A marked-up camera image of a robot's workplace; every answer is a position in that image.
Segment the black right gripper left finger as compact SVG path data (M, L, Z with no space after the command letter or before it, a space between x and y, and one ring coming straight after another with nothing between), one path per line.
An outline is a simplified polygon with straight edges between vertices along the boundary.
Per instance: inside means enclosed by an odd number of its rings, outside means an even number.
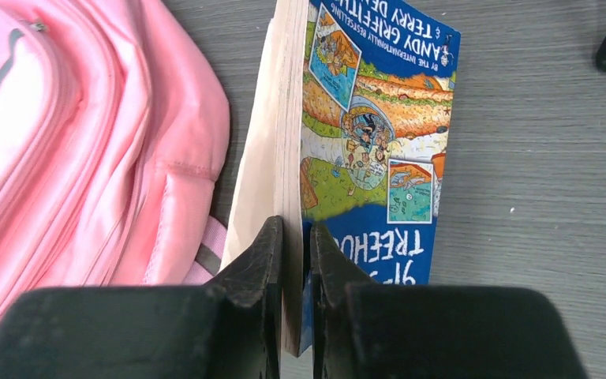
M200 286L56 287L0 322L0 378L277 378L283 222Z

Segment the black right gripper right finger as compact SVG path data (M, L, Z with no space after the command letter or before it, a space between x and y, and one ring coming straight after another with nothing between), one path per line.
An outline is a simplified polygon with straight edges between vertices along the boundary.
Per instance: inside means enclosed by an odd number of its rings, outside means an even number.
M563 319L520 287L381 284L310 231L316 378L584 378Z

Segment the pink student backpack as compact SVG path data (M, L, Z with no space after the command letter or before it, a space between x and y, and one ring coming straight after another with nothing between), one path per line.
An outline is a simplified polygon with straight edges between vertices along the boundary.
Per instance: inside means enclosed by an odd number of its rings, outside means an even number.
M230 107L162 1L0 1L0 321L45 287L202 284Z

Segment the blue 91-storey treehouse book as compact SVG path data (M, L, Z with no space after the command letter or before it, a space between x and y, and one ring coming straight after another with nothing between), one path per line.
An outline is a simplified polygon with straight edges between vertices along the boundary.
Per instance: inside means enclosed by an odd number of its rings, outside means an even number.
M284 351L312 343L316 222L374 280L428 282L460 39L404 1L276 2L223 265L283 218Z

